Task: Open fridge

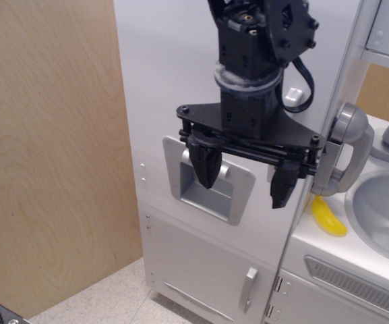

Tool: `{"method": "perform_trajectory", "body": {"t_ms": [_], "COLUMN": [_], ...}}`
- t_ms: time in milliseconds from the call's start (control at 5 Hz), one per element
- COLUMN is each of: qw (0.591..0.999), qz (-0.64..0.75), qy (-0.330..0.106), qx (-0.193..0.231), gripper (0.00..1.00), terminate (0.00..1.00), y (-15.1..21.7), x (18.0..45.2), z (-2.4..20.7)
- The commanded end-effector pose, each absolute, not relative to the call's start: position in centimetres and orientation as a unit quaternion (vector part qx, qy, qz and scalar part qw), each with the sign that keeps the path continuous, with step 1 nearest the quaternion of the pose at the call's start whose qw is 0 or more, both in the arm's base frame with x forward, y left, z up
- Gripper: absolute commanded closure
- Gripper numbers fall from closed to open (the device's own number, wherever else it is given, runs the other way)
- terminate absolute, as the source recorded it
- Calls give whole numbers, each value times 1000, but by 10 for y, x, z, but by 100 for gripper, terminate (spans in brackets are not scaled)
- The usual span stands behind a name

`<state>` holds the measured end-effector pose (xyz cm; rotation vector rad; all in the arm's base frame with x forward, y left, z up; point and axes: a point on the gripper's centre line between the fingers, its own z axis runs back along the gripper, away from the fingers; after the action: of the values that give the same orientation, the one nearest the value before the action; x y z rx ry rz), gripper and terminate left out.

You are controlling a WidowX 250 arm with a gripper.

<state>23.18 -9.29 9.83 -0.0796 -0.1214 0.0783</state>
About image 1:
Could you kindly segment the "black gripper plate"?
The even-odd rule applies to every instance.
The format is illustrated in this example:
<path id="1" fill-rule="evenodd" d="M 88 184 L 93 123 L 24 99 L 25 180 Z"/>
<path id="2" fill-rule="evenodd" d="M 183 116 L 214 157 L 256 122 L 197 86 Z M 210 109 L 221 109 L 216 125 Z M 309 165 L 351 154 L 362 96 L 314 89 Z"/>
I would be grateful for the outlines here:
<path id="1" fill-rule="evenodd" d="M 260 92 L 222 89 L 220 102 L 182 105 L 180 140 L 199 183 L 210 189 L 220 172 L 222 153 L 275 166 L 272 208 L 286 207 L 301 176 L 314 175 L 326 140 L 286 113 L 279 85 Z"/>

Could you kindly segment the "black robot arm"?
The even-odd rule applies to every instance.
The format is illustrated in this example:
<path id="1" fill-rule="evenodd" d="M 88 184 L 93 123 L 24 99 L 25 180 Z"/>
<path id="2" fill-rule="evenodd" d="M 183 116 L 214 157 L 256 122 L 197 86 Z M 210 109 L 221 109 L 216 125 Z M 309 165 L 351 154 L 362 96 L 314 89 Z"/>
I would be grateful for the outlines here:
<path id="1" fill-rule="evenodd" d="M 205 188 L 215 183 L 223 153 L 273 165 L 272 206 L 283 208 L 297 181 L 317 171 L 325 145 L 323 136 L 292 118 L 313 98 L 294 107 L 283 100 L 289 65 L 315 88 L 301 55 L 315 47 L 318 21 L 307 1 L 210 1 L 209 7 L 218 29 L 220 101 L 178 107 L 180 139 Z"/>

